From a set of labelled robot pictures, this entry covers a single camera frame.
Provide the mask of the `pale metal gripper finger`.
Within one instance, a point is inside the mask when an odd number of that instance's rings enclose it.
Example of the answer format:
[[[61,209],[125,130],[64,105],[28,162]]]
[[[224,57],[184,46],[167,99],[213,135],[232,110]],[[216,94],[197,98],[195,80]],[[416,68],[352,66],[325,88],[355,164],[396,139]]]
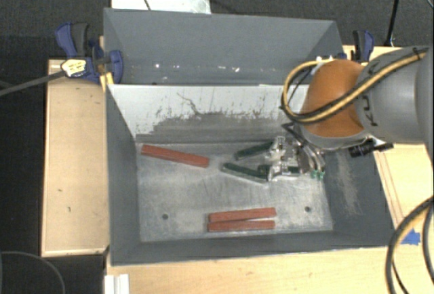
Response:
[[[274,164],[269,167],[267,173],[267,181],[276,180],[296,180],[300,176],[300,171],[297,166],[286,164]]]
[[[285,136],[277,136],[265,153],[265,158],[270,161],[278,161],[285,156],[288,143]]]

